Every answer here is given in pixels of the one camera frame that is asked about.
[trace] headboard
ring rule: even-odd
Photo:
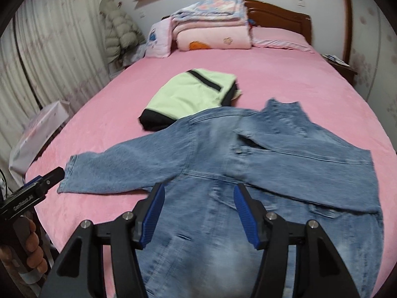
[[[248,9],[248,18],[255,21],[256,26],[294,31],[303,35],[307,42],[312,44],[312,22],[307,14],[256,0],[244,0],[244,2]]]

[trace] denim jacket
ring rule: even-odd
[[[370,297],[383,248],[382,211],[370,151],[312,123],[299,103],[222,107],[169,128],[72,156],[58,192],[110,194],[167,182],[152,242],[138,252],[150,297],[246,298],[261,251],[247,241],[233,201],[242,182],[285,220],[317,220],[361,297]],[[293,290],[290,247],[284,296]]]

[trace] white curtain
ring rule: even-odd
[[[70,101],[71,115],[110,81],[101,0],[25,0],[15,14],[22,61],[45,106]],[[0,168],[38,106],[19,64],[10,24],[0,39]]]

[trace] gray puffer coat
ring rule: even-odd
[[[140,28],[114,0],[102,0],[100,13],[105,17],[105,54],[108,63],[119,58],[129,47],[145,42]]]

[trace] human hand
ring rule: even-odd
[[[36,225],[32,220],[29,220],[29,228],[31,234],[26,240],[25,248],[32,254],[26,259],[26,264],[32,269],[37,268],[40,273],[46,273],[48,269],[47,261],[44,259],[42,248],[38,245],[39,239],[35,233]],[[8,246],[0,246],[0,260],[9,274],[16,277],[17,272],[12,264],[12,253]]]

